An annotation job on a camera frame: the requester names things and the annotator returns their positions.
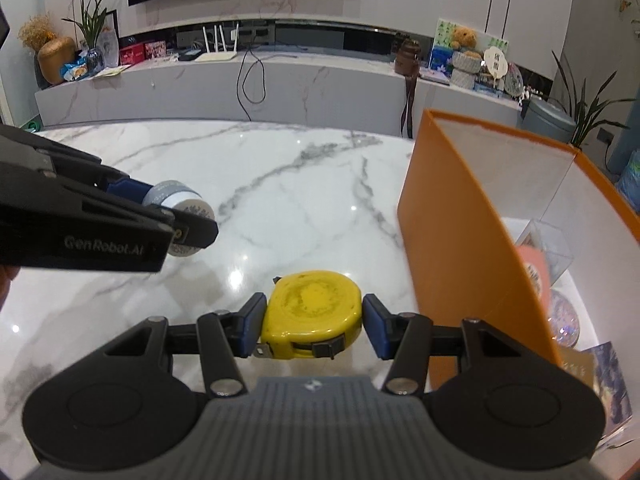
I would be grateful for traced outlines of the clear acrylic cube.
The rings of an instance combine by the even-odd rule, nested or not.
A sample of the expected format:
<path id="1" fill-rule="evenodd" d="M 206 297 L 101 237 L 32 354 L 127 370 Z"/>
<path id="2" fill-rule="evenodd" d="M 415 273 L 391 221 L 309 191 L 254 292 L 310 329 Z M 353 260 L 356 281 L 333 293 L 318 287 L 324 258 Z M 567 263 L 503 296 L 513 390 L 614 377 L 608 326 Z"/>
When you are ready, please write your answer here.
<path id="1" fill-rule="evenodd" d="M 574 260 L 563 232 L 540 220 L 530 220 L 516 239 L 515 245 L 533 247 L 544 254 L 551 285 L 555 284 Z"/>

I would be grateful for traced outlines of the glitter round compact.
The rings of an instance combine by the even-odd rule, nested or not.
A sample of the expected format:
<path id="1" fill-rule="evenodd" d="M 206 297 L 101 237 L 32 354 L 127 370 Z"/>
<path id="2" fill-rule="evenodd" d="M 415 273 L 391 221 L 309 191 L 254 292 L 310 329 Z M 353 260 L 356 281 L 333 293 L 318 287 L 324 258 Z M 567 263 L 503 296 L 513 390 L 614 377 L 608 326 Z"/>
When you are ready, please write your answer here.
<path id="1" fill-rule="evenodd" d="M 574 348 L 580 336 L 579 316 L 562 292 L 552 289 L 547 310 L 552 339 L 564 348 Z"/>

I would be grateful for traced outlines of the orange storage box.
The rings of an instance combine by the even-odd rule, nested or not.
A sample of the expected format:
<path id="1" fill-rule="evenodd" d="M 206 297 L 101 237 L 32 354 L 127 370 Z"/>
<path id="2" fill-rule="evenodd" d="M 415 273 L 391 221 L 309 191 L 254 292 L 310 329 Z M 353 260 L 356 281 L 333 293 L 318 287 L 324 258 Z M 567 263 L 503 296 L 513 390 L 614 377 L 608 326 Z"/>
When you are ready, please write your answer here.
<path id="1" fill-rule="evenodd" d="M 568 145 L 482 120 L 422 116 L 397 209 L 419 310 L 452 324 L 472 314 L 559 361 L 504 218 L 559 229 L 568 270 L 629 395 L 639 394 L 639 220 Z"/>

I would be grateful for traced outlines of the grey pedal trash bin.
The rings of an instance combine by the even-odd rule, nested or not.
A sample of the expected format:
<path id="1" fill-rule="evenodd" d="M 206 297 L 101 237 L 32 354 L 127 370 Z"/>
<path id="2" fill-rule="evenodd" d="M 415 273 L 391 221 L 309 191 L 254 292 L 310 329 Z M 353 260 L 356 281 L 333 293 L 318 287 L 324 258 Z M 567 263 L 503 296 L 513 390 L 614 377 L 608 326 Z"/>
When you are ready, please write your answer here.
<path id="1" fill-rule="evenodd" d="M 533 98 L 523 102 L 520 128 L 538 136 L 568 143 L 576 129 L 576 122 L 562 108 Z"/>

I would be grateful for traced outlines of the brown leather bag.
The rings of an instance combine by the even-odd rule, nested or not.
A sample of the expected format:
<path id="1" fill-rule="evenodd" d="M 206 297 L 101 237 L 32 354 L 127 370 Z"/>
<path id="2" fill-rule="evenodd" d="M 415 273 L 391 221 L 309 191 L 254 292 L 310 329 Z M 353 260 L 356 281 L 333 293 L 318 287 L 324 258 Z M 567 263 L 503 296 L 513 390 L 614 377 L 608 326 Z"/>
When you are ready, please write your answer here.
<path id="1" fill-rule="evenodd" d="M 408 139 L 413 138 L 413 104 L 420 75 L 420 55 L 420 44 L 407 38 L 400 45 L 394 64 L 395 73 L 405 78 L 405 104 L 400 115 L 400 133 Z"/>

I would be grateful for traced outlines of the tall green plant right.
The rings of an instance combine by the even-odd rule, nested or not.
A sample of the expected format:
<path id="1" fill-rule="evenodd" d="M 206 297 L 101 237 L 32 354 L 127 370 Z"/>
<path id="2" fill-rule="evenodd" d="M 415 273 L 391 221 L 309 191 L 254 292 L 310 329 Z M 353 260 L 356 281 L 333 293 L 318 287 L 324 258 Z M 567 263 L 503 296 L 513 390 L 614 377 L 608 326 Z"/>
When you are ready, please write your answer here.
<path id="1" fill-rule="evenodd" d="M 552 52 L 552 56 L 560 74 L 561 82 L 567 94 L 568 101 L 565 103 L 565 110 L 573 119 L 575 128 L 570 135 L 568 144 L 582 148 L 588 134 L 595 128 L 601 126 L 613 126 L 616 128 L 628 129 L 622 122 L 603 117 L 603 113 L 616 104 L 633 103 L 636 98 L 603 99 L 602 94 L 612 84 L 617 76 L 616 70 L 611 73 L 605 81 L 600 84 L 597 92 L 590 101 L 587 100 L 587 79 L 582 80 L 582 86 L 577 88 L 576 78 L 570 67 L 570 62 L 564 54 L 557 55 Z"/>

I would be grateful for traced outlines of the blue water jug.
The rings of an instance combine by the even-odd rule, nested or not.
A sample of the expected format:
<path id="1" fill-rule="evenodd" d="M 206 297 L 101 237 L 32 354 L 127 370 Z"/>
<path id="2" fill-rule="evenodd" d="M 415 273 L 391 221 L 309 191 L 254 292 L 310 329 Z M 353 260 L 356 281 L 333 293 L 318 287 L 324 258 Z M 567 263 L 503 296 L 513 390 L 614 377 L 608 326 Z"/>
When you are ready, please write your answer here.
<path id="1" fill-rule="evenodd" d="M 640 150 L 634 150 L 616 183 L 620 194 L 631 203 L 638 203 L 640 193 Z"/>

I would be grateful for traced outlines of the round paper fan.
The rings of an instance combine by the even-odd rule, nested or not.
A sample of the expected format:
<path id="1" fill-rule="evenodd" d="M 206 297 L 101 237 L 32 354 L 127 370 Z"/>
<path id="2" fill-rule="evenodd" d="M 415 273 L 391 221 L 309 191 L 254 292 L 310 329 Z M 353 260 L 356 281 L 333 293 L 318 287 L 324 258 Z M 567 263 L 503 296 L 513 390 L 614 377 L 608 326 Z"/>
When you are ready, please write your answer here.
<path id="1" fill-rule="evenodd" d="M 509 64 L 503 50 L 495 46 L 489 47 L 484 52 L 484 62 L 491 76 L 492 85 L 497 87 L 498 81 L 506 76 L 509 69 Z"/>

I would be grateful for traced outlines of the blue white tape roll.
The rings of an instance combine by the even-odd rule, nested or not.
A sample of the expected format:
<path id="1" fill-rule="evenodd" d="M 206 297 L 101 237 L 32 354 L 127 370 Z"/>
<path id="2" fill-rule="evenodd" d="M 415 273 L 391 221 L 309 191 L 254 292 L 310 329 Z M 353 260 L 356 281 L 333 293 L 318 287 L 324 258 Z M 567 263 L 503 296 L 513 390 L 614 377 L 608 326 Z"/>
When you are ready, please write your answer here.
<path id="1" fill-rule="evenodd" d="M 219 230 L 213 207 L 182 182 L 157 183 L 145 193 L 143 206 L 157 206 L 172 215 L 174 239 L 168 249 L 173 257 L 190 257 L 209 247 Z"/>

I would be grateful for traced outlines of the brown cardboard box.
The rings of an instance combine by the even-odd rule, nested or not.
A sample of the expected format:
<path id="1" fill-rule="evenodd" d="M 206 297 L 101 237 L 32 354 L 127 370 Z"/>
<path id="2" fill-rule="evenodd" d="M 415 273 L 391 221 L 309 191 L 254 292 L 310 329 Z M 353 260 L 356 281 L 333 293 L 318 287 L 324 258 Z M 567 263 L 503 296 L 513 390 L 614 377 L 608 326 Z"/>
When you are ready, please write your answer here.
<path id="1" fill-rule="evenodd" d="M 562 346 L 559 346 L 558 351 L 562 369 L 586 386 L 593 388 L 596 379 L 596 361 L 593 355 L 588 351 L 578 351 Z"/>

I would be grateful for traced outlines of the teddy bear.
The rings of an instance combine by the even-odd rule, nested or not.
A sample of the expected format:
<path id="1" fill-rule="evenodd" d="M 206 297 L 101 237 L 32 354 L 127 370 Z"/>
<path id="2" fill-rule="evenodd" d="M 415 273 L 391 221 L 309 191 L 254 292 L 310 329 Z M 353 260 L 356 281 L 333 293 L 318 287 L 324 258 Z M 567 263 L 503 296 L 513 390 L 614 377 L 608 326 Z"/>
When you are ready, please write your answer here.
<path id="1" fill-rule="evenodd" d="M 473 29 L 457 26 L 451 33 L 450 48 L 471 56 L 479 56 L 476 50 L 477 36 Z"/>

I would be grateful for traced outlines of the white wifi router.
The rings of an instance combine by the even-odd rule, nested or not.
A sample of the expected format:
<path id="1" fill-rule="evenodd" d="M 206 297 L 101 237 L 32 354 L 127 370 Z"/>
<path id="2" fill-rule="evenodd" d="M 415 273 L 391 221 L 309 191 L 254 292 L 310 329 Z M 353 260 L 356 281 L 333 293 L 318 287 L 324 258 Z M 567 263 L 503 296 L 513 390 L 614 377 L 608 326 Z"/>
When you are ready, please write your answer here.
<path id="1" fill-rule="evenodd" d="M 213 40 L 209 41 L 206 28 L 203 28 L 205 51 L 195 59 L 195 62 L 226 62 L 233 60 L 238 55 L 240 24 L 235 23 L 229 29 L 225 29 L 221 23 L 213 24 L 212 31 Z"/>

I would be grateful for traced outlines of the pink pump bottle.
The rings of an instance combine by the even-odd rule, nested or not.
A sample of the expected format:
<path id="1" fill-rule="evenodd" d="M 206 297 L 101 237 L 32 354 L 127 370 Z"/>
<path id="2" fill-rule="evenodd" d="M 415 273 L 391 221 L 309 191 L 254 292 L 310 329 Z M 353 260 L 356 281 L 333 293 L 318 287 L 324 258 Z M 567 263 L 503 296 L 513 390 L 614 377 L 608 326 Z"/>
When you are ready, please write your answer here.
<path id="1" fill-rule="evenodd" d="M 542 315 L 545 320 L 548 320 L 551 285 L 548 263 L 544 252 L 528 245 L 518 245 L 515 249 L 521 259 L 530 284 L 533 286 Z"/>

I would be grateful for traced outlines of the red gift box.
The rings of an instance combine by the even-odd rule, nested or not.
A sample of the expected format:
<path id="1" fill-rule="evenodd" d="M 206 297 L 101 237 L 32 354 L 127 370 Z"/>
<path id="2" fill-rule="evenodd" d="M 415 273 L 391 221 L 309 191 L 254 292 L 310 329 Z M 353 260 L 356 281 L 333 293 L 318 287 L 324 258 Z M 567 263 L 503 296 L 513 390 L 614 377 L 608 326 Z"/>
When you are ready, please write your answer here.
<path id="1" fill-rule="evenodd" d="M 119 50 L 119 62 L 122 65 L 136 65 L 145 60 L 145 45 L 130 44 Z"/>

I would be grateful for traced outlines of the yellow tape measure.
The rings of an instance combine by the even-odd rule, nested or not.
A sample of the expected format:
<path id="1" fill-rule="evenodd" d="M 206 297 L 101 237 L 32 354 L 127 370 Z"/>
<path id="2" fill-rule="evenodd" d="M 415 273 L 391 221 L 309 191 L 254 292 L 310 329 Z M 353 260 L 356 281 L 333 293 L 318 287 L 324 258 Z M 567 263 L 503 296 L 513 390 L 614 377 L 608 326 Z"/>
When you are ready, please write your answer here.
<path id="1" fill-rule="evenodd" d="M 362 293 L 347 276 L 305 271 L 274 280 L 254 356 L 333 359 L 359 337 Z"/>

